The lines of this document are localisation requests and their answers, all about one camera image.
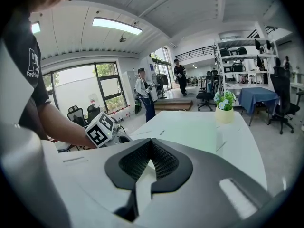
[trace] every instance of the white table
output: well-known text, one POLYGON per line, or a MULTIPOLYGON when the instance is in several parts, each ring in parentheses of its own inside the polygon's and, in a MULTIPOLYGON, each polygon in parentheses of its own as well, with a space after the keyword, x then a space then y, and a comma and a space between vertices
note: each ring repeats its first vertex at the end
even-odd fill
POLYGON ((267 190, 259 149, 240 113, 234 112, 234 121, 229 124, 217 122, 214 114, 162 111, 130 137, 158 138, 217 154, 267 190))

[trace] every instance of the black pants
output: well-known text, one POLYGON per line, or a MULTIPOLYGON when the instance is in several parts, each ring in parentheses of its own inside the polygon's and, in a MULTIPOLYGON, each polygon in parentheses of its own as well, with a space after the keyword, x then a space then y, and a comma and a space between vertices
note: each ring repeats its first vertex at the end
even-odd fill
POLYGON ((154 109, 154 102, 152 97, 149 94, 149 98, 141 97, 141 101, 146 108, 146 122, 150 121, 153 117, 155 117, 155 109, 154 109))
POLYGON ((180 84, 180 91, 182 94, 184 94, 185 90, 186 90, 186 84, 187 84, 186 77, 178 78, 178 82, 180 84))

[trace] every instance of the fluorescent light panel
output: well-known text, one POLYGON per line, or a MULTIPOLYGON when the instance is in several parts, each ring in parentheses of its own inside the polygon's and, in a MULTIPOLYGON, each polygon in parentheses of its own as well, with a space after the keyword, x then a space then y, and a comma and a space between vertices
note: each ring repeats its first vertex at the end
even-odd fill
POLYGON ((107 28, 112 28, 112 29, 119 29, 119 30, 123 30, 126 32, 130 32, 132 34, 140 34, 142 32, 141 29, 132 26, 132 25, 128 25, 116 20, 112 20, 112 19, 104 19, 104 18, 94 18, 93 20, 93 26, 100 26, 100 27, 107 27, 107 28))
POLYGON ((40 25, 39 25, 39 23, 33 23, 32 24, 32 32, 33 32, 33 34, 40 32, 40 25))

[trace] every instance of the yellow pot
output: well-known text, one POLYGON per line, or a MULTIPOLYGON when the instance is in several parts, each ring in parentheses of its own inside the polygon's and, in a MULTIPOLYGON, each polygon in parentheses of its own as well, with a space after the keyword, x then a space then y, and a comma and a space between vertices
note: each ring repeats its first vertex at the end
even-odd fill
POLYGON ((233 108, 230 111, 224 111, 218 107, 215 109, 215 119, 223 124, 228 124, 233 121, 233 108))

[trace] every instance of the shelf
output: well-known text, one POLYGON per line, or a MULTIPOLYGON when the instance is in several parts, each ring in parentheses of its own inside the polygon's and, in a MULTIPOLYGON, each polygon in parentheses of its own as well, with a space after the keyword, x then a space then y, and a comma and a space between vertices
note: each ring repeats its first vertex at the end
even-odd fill
POLYGON ((230 84, 230 83, 226 83, 226 90, 230 90, 230 89, 242 89, 242 88, 265 88, 268 89, 268 85, 264 85, 264 84, 230 84))
POLYGON ((260 59, 277 57, 276 55, 271 55, 271 54, 259 54, 259 55, 246 54, 246 55, 226 56, 226 57, 222 57, 222 60, 223 61, 236 61, 236 60, 241 60, 241 59, 256 59, 257 56, 259 56, 260 59))
POLYGON ((235 74, 268 74, 268 71, 244 71, 244 72, 230 72, 224 75, 235 75, 235 74))
MULTIPOLYGON (((261 45, 266 44, 266 39, 256 39, 261 43, 261 45)), ((231 48, 231 47, 248 47, 248 46, 255 46, 255 39, 254 38, 241 38, 241 39, 231 39, 231 40, 222 40, 218 42, 219 49, 222 48, 231 48)))

